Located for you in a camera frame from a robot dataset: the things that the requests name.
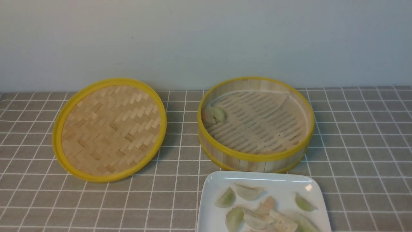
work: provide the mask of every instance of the woven bamboo pattern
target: woven bamboo pattern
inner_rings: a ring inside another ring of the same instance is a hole
[[[99,89],[73,108],[63,126],[69,163],[90,175],[113,175],[135,166],[156,142],[161,116],[144,91],[126,85]]]
[[[222,145],[249,154],[284,152],[306,136],[306,121],[290,94],[233,92],[213,106],[225,111],[225,124],[206,125]]]

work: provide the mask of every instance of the plate rim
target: plate rim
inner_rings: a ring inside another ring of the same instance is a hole
[[[257,172],[241,172],[241,171],[216,171],[216,172],[210,173],[210,174],[206,177],[206,179],[205,179],[205,181],[204,181],[204,183],[203,183],[202,191],[201,191],[201,197],[200,197],[199,209],[198,209],[199,212],[198,212],[198,215],[197,215],[196,231],[199,231],[199,220],[200,220],[200,217],[201,217],[201,206],[203,205],[203,204],[202,204],[202,203],[203,203],[202,199],[204,198],[203,192],[204,192],[204,190],[205,190],[205,185],[206,185],[207,181],[210,180],[210,179],[212,179],[214,176],[216,176],[216,175],[223,175],[223,174],[229,174],[229,175],[242,174],[242,175],[265,175],[265,176],[270,176],[270,175],[276,175],[276,176],[295,176],[295,177],[298,177],[298,178],[306,178],[307,180],[312,181],[312,182],[316,185],[316,188],[319,189],[320,197],[321,197],[322,200],[323,200],[323,206],[324,206],[325,209],[326,209],[325,213],[326,213],[327,225],[329,226],[330,231],[332,231],[332,227],[331,227],[331,225],[330,225],[330,220],[329,220],[329,215],[328,215],[328,209],[326,208],[325,198],[323,197],[322,190],[321,190],[319,184],[318,184],[314,179],[312,179],[311,177],[308,177],[308,176],[305,176],[305,175],[284,174],[284,173],[257,173]]]

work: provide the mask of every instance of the yellow rim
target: yellow rim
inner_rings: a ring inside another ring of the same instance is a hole
[[[199,141],[200,141],[200,145],[202,146],[202,149],[203,149],[203,151],[205,152],[206,156],[207,156],[214,164],[216,164],[219,168],[225,169],[225,170],[228,170],[228,171],[238,171],[237,169],[234,169],[234,168],[231,168],[231,167],[229,167],[229,166],[227,166],[227,165],[224,165],[223,163],[221,163],[221,162],[219,162],[217,159],[215,159],[215,158],[209,153],[209,151],[207,151],[207,150],[205,149],[205,147],[204,147],[204,145],[203,145],[203,142],[200,140],[200,138],[199,138]],[[280,169],[280,170],[276,171],[276,173],[286,173],[287,171],[292,170],[296,165],[298,165],[298,163],[300,163],[300,161],[302,160],[302,158],[305,156],[307,150],[308,150],[308,147],[305,148],[305,151],[303,152],[303,155],[302,155],[296,162],[294,162],[293,164],[287,166],[286,168],[283,168],[283,169]]]
[[[309,133],[306,135],[306,137],[299,143],[297,144],[294,148],[284,151],[284,152],[279,152],[279,153],[273,153],[273,154],[248,154],[248,153],[244,153],[244,152],[239,152],[233,149],[230,149],[228,147],[223,146],[222,144],[220,144],[218,141],[216,141],[207,131],[206,128],[204,127],[203,123],[202,123],[202,119],[201,119],[201,110],[202,110],[202,105],[204,103],[204,100],[206,99],[206,97],[212,92],[214,91],[216,88],[225,85],[227,83],[233,82],[233,81],[237,81],[237,80],[245,80],[245,79],[258,79],[258,80],[266,80],[266,81],[271,81],[271,82],[275,82],[277,84],[283,85],[285,87],[287,87],[290,91],[294,92],[295,94],[297,94],[300,98],[302,98],[302,100],[304,101],[304,103],[306,104],[307,107],[309,107],[309,109],[311,109],[311,106],[309,104],[309,102],[305,99],[305,97],[296,89],[294,89],[293,87],[278,81],[278,80],[274,80],[274,79],[270,79],[270,78],[265,78],[265,77],[257,77],[257,76],[247,76],[247,77],[239,77],[239,78],[234,78],[231,80],[227,80],[225,82],[220,83],[219,85],[216,85],[215,87],[213,87],[212,89],[210,89],[205,96],[203,96],[202,101],[199,104],[198,110],[197,110],[197,124],[199,125],[199,132],[202,133],[202,135],[206,138],[206,140],[213,146],[216,147],[218,150],[220,150],[221,152],[225,153],[228,156],[232,156],[238,159],[243,159],[246,161],[252,161],[252,162],[265,162],[265,161],[273,161],[273,160],[280,160],[280,159],[284,159],[288,156],[291,156],[293,154],[295,154],[297,151],[301,150],[305,145],[307,145],[312,137],[313,134],[313,130],[314,130],[314,126],[315,126],[315,115],[313,114],[313,111],[311,111],[311,125],[310,125],[310,129],[309,129]]]
[[[75,107],[75,105],[77,105],[79,101],[81,101],[83,98],[85,98],[86,96],[88,96],[89,94],[91,94],[92,92],[96,90],[99,90],[101,88],[105,88],[108,86],[112,86],[112,85],[128,85],[128,86],[133,86],[135,88],[141,89],[145,91],[156,102],[159,108],[160,117],[162,120],[160,124],[159,137],[157,141],[155,142],[153,148],[148,152],[148,154],[133,168],[122,171],[118,174],[108,175],[108,176],[95,176],[95,175],[86,174],[86,173],[83,173],[75,169],[68,162],[66,156],[64,155],[63,148],[61,145],[61,133],[63,130],[64,122],[66,121],[66,118],[69,115],[69,113],[72,111],[72,109]],[[66,169],[68,172],[70,172],[74,176],[77,176],[87,181],[112,182],[112,181],[120,180],[128,176],[131,176],[137,171],[139,171],[141,168],[143,168],[156,155],[157,151],[159,150],[163,142],[165,134],[166,134],[166,110],[164,109],[162,100],[157,95],[157,93],[150,86],[138,80],[133,80],[133,79],[128,79],[128,78],[113,78],[113,79],[102,80],[92,85],[89,85],[88,87],[76,93],[66,103],[66,105],[63,107],[63,109],[57,116],[56,122],[54,124],[52,142],[53,142],[53,150],[54,150],[54,154],[56,155],[56,159],[59,161],[62,167]]]

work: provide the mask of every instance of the white wall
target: white wall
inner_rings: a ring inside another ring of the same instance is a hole
[[[0,92],[412,85],[412,0],[1,0]]]

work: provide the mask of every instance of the bamboo steamer basket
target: bamboo steamer basket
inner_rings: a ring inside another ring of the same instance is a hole
[[[112,182],[131,176],[157,153],[166,111],[157,93],[133,79],[114,78],[76,93],[53,129],[56,159],[74,176]]]
[[[209,104],[225,112],[226,123],[202,121]],[[197,119],[202,149],[225,170],[287,172],[303,158],[314,130],[308,101],[289,85],[262,77],[213,87],[200,102]]]

